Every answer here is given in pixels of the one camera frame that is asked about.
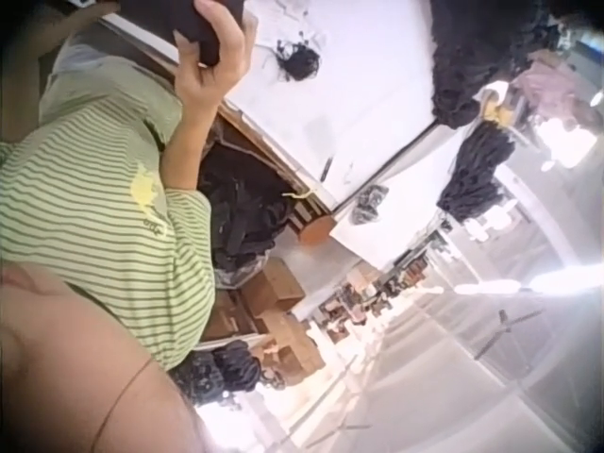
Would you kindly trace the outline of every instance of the fingers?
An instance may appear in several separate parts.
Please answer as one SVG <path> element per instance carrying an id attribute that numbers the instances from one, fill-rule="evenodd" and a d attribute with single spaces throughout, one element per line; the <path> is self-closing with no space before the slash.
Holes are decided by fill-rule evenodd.
<path id="1" fill-rule="evenodd" d="M 178 49 L 178 77 L 189 82 L 198 81 L 199 73 L 199 44 L 189 42 L 177 31 L 174 32 L 174 41 Z"/>
<path id="2" fill-rule="evenodd" d="M 258 33 L 258 18 L 250 11 L 243 11 L 243 34 L 245 36 L 245 61 L 249 68 L 252 59 L 252 51 L 256 45 L 256 35 Z"/>
<path id="3" fill-rule="evenodd" d="M 239 72 L 245 55 L 245 35 L 235 18 L 224 5 L 215 0 L 194 0 L 194 5 L 218 37 L 220 70 L 227 73 Z"/>

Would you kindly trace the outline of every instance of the white wall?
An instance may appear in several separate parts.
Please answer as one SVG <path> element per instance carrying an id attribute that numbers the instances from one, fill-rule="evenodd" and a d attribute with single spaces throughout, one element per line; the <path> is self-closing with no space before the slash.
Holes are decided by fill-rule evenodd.
<path id="1" fill-rule="evenodd" d="M 314 0 L 309 19 L 327 35 L 317 77 L 285 82 L 258 48 L 228 101 L 301 176 L 335 155 L 319 192 L 333 204 L 432 122 L 431 16 L 422 0 Z"/>
<path id="2" fill-rule="evenodd" d="M 356 226 L 345 215 L 331 235 L 378 269 L 392 264 L 436 214 L 466 131 L 439 127 L 381 182 L 390 191 L 377 208 L 379 220 Z"/>

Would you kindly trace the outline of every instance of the black hair extension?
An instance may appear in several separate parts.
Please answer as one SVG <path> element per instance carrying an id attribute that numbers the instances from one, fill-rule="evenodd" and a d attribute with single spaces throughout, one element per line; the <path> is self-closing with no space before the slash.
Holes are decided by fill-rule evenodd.
<path id="1" fill-rule="evenodd" d="M 321 56 L 309 47 L 308 41 L 278 42 L 275 54 L 277 64 L 285 73 L 286 80 L 299 82 L 315 77 L 319 72 Z"/>

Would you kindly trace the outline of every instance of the white display board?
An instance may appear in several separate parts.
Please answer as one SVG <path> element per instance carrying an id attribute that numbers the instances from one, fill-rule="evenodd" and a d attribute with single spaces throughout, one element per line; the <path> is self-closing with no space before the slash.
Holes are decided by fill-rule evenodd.
<path id="1" fill-rule="evenodd" d="M 437 213 L 436 201 L 450 179 L 467 130 L 437 128 L 429 140 L 414 150 L 422 157 L 420 160 L 409 155 L 411 166 L 380 182 L 390 191 L 377 208 L 379 220 L 357 226 L 346 212 L 331 235 L 374 267 L 388 267 Z"/>

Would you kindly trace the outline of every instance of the ceiling light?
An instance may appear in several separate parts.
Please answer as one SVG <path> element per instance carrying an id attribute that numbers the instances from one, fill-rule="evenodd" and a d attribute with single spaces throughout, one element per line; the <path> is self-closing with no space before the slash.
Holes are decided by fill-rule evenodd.
<path id="1" fill-rule="evenodd" d="M 602 102 L 604 99 L 604 92 L 597 92 L 596 95 L 592 98 L 592 102 L 589 103 L 590 106 L 595 107 Z"/>

